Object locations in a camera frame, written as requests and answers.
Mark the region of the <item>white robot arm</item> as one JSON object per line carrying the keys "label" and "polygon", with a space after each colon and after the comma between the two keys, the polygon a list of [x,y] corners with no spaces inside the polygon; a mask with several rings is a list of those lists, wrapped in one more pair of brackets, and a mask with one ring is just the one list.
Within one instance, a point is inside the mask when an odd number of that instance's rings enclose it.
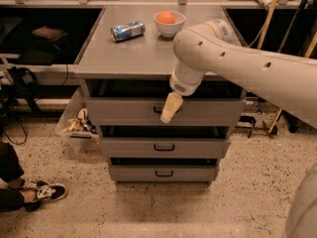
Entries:
{"label": "white robot arm", "polygon": [[[214,72],[317,128],[317,61],[235,46],[229,32],[226,22],[211,20],[175,35],[172,93],[160,120],[169,122],[182,98],[195,92],[207,72]],[[317,165],[295,194],[282,238],[317,238]]]}

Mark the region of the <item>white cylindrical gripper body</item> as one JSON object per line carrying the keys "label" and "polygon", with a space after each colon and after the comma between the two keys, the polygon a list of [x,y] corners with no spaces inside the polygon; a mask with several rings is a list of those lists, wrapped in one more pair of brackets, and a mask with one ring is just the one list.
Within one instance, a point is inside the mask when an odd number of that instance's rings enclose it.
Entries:
{"label": "white cylindrical gripper body", "polygon": [[206,70],[193,68],[178,60],[171,74],[169,85],[180,96],[192,95],[206,74]]}

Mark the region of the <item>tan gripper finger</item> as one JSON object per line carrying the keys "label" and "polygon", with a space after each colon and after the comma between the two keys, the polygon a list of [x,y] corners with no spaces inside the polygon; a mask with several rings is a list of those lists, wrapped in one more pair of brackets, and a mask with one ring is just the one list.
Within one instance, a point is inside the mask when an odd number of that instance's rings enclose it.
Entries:
{"label": "tan gripper finger", "polygon": [[178,93],[171,92],[165,101],[162,113],[160,115],[160,121],[163,123],[169,123],[175,113],[181,107],[182,103],[182,97]]}

